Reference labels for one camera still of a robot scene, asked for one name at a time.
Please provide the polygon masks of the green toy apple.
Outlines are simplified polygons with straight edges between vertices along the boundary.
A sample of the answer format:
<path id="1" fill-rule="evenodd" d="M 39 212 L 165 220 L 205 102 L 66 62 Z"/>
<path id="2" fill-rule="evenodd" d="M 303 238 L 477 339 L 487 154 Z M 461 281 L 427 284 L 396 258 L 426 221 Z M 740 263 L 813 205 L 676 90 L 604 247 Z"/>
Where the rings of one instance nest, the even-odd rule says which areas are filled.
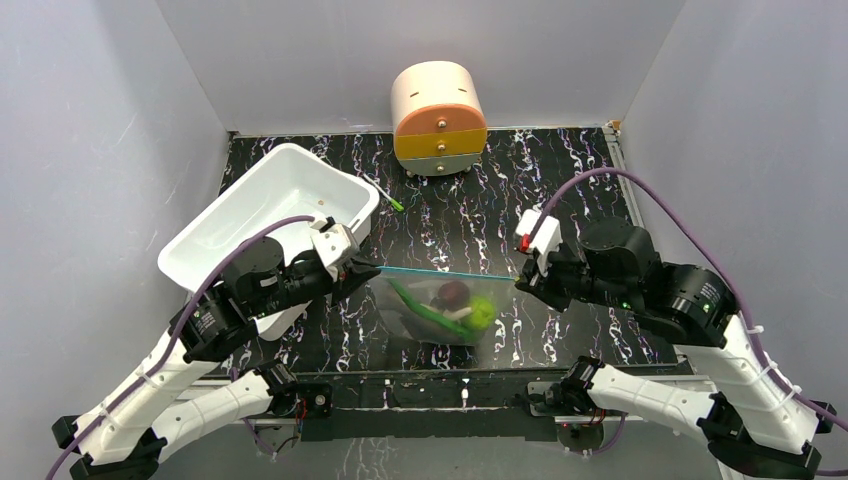
<path id="1" fill-rule="evenodd" d="M 472 296 L 468 308 L 470 313 L 461 319 L 461 323 L 472 331 L 485 331 L 497 319 L 496 307 L 491 300 L 482 296 Z"/>

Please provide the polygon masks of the clear zip top bag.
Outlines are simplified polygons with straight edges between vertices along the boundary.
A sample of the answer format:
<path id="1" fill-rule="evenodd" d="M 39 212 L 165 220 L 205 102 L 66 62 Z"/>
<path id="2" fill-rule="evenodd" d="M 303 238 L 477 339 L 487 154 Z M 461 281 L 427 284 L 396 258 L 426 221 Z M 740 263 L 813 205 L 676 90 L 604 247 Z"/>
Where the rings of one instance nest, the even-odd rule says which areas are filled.
<path id="1" fill-rule="evenodd" d="M 514 283 L 507 276 L 385 266 L 368 288 L 392 335 L 474 346 L 511 307 Z"/>

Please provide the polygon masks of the cream toy garlic piece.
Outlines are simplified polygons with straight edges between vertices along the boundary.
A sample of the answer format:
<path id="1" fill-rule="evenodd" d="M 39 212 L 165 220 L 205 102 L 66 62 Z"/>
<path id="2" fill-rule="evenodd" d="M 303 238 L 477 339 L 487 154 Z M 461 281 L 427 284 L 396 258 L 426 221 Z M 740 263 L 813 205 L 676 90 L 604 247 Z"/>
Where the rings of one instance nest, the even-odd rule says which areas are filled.
<path id="1" fill-rule="evenodd" d="M 440 309 L 432 305 L 426 305 L 426 308 L 453 322 L 460 322 L 463 318 L 466 318 L 473 313 L 473 309 L 471 307 L 464 307 L 458 310 L 449 310 Z"/>

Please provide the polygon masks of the green toy chili pepper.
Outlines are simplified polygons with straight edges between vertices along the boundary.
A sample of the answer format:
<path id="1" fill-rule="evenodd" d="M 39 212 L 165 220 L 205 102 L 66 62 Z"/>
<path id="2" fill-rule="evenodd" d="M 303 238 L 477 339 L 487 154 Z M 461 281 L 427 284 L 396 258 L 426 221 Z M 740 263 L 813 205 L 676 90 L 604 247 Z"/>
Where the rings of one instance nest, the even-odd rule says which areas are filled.
<path id="1" fill-rule="evenodd" d="M 446 282 L 439 284 L 437 288 L 433 282 L 419 282 L 406 287 L 399 280 L 388 280 L 394 295 L 406 307 L 405 327 L 414 338 L 430 343 L 471 345 L 484 331 L 472 331 L 461 321 L 450 321 L 426 308 L 426 305 L 440 308 L 436 300 L 437 291 Z"/>

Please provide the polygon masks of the white plastic bin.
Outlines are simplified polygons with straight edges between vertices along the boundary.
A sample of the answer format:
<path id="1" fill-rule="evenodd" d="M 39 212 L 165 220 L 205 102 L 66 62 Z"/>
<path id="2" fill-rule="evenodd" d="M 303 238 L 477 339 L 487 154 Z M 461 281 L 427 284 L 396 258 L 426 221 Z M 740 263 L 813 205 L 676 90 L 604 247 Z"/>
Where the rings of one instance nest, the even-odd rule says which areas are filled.
<path id="1" fill-rule="evenodd" d="M 193 293 L 213 267 L 262 228 L 320 213 L 348 226 L 361 243 L 371 230 L 377 190 L 308 150 L 275 147 L 208 205 L 159 253 L 158 267 Z"/>

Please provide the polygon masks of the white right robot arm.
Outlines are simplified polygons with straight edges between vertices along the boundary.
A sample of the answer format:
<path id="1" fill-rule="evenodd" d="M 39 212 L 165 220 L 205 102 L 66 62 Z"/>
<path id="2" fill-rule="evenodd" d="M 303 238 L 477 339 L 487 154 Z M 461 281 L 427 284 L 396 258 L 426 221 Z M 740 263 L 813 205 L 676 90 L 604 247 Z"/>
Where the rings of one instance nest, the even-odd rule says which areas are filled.
<path id="1" fill-rule="evenodd" d="M 663 261 L 647 230 L 617 217 L 584 228 L 575 248 L 556 219 L 534 210 L 522 214 L 516 235 L 527 255 L 519 290 L 560 312 L 573 301 L 626 310 L 714 387 L 689 392 L 581 356 L 560 381 L 528 385 L 534 415 L 627 413 L 697 440 L 750 477 L 816 475 L 821 456 L 812 441 L 830 431 L 832 408 L 806 406 L 796 391 L 781 389 L 777 367 L 758 360 L 736 298 L 717 274 Z"/>

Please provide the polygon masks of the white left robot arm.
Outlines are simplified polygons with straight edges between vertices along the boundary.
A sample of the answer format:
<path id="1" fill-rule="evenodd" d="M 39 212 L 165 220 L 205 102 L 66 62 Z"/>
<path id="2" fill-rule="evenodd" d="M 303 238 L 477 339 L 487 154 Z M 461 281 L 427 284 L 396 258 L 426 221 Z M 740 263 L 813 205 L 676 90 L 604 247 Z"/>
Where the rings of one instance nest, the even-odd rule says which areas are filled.
<path id="1" fill-rule="evenodd" d="M 189 401 L 180 395 L 247 342 L 261 317 L 325 296 L 342 300 L 379 274 L 343 226 L 320 232 L 311 249 L 286 260 L 270 237 L 242 243 L 172 318 L 151 353 L 98 407 L 63 416 L 53 435 L 76 454 L 75 479 L 148 479 L 180 449 L 232 422 L 286 416 L 302 398 L 279 361 Z"/>

